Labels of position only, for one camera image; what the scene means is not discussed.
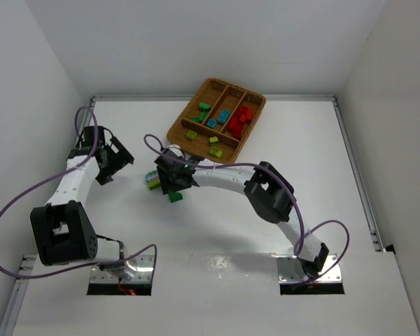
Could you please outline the dark green lego brick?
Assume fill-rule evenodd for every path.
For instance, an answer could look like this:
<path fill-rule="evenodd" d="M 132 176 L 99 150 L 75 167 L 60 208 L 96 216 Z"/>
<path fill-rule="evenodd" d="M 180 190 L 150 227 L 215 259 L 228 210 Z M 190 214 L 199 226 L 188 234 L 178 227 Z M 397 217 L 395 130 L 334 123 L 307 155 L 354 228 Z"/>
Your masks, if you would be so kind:
<path fill-rule="evenodd" d="M 200 116 L 198 118 L 198 121 L 200 123 L 203 123 L 208 114 L 209 114 L 209 111 L 203 111 L 203 112 L 201 112 L 201 114 L 200 114 Z"/>

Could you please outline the dark green split lego piece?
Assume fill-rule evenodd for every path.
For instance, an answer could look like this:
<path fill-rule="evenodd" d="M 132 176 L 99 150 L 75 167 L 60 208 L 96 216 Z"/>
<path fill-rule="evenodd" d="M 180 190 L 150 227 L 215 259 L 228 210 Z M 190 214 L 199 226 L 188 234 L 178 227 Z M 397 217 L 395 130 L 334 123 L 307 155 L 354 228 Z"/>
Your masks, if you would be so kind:
<path fill-rule="evenodd" d="M 201 118 L 190 118 L 190 121 L 201 124 L 204 120 Z"/>

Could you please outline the green yellow notched lego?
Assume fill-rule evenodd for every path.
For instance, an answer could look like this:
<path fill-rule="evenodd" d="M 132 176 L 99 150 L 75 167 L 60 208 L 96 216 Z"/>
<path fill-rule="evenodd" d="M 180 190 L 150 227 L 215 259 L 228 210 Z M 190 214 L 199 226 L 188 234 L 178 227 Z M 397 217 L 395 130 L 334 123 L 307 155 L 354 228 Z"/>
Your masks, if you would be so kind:
<path fill-rule="evenodd" d="M 183 196 L 180 192 L 169 192 L 168 196 L 169 196 L 169 201 L 171 203 L 175 203 L 183 199 Z"/>

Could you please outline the lime piece of split lego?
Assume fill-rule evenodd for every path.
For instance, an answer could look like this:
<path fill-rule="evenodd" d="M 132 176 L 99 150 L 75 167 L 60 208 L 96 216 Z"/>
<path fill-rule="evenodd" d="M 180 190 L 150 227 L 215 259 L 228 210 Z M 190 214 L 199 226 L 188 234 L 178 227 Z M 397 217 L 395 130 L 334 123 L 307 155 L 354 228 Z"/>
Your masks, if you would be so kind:
<path fill-rule="evenodd" d="M 185 138 L 189 141 L 194 141 L 197 138 L 197 133 L 195 131 L 189 130 L 186 132 Z"/>

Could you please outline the lime green small lego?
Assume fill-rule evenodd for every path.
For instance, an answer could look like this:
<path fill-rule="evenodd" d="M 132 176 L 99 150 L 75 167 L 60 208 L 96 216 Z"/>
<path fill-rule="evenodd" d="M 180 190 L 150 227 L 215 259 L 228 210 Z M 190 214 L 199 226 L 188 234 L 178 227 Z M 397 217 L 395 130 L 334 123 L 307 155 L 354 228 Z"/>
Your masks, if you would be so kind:
<path fill-rule="evenodd" d="M 211 146 L 218 146 L 219 144 L 219 139 L 217 136 L 212 136 L 209 138 L 209 143 Z"/>

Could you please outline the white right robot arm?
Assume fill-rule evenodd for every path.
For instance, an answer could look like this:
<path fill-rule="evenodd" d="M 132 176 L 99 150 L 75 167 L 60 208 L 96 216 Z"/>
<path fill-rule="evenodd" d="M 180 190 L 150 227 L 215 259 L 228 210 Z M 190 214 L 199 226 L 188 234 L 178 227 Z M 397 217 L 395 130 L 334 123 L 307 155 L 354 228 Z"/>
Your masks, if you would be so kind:
<path fill-rule="evenodd" d="M 214 187 L 246 196 L 261 219 L 284 233 L 307 277 L 314 279 L 323 269 L 329 249 L 305 227 L 293 187 L 270 163 L 218 164 L 203 157 L 186 159 L 178 149 L 164 148 L 155 164 L 165 194 Z"/>

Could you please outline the cyan lime lego stack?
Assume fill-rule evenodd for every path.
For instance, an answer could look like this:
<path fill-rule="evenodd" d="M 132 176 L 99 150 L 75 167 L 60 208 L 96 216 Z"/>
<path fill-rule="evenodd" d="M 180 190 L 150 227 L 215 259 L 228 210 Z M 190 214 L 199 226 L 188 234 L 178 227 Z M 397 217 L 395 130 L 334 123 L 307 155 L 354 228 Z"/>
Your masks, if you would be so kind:
<path fill-rule="evenodd" d="M 161 186 L 160 177 L 158 171 L 155 169 L 148 172 L 145 175 L 145 182 L 147 183 L 149 190 L 155 190 Z"/>

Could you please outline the long cyan lego brick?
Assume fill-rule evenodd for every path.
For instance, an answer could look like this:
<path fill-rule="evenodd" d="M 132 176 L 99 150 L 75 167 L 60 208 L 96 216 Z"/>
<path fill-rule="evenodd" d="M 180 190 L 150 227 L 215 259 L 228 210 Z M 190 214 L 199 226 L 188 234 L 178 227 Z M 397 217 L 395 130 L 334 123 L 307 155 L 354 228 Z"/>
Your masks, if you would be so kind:
<path fill-rule="evenodd" d="M 217 123 L 219 125 L 224 125 L 227 122 L 229 116 L 230 116 L 230 112 L 228 110 L 222 110 L 217 119 Z"/>

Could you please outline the red top lego stack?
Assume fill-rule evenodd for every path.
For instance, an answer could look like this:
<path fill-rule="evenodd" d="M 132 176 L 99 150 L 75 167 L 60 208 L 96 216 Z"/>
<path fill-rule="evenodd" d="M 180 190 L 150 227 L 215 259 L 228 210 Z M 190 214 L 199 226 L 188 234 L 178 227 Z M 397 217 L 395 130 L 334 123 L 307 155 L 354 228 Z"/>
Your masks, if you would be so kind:
<path fill-rule="evenodd" d="M 232 131 L 232 136 L 236 139 L 241 139 L 244 131 L 244 125 L 238 124 Z"/>

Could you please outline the small cyan lego cube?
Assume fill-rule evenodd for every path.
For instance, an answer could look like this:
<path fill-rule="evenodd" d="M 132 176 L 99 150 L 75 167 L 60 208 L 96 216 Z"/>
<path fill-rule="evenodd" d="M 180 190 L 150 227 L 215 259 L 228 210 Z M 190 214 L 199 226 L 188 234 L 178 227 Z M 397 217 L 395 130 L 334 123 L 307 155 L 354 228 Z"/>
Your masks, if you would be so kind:
<path fill-rule="evenodd" d="M 210 128 L 214 128 L 217 125 L 217 122 L 213 119 L 207 121 L 206 125 Z"/>

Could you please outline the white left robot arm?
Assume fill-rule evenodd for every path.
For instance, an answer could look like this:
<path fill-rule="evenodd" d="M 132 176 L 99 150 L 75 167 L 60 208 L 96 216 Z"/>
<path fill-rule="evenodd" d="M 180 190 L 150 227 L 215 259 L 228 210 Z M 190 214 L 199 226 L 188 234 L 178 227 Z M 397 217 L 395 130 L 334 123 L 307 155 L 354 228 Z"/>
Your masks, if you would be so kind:
<path fill-rule="evenodd" d="M 106 262 L 123 257 L 123 243 L 96 234 L 84 209 L 92 184 L 103 186 L 133 156 L 108 129 L 85 127 L 67 158 L 64 175 L 44 206 L 32 209 L 30 222 L 39 258 L 45 266 Z"/>

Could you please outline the green lime lego pair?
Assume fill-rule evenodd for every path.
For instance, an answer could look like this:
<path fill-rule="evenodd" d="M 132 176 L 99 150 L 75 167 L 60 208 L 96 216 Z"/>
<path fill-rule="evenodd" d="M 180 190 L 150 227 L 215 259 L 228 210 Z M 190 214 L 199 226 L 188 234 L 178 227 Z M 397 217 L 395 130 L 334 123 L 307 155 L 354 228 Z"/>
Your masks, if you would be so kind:
<path fill-rule="evenodd" d="M 209 154 L 216 157 L 216 158 L 221 159 L 222 156 L 223 156 L 223 151 L 220 150 L 219 148 L 211 147 L 210 150 L 209 150 Z"/>

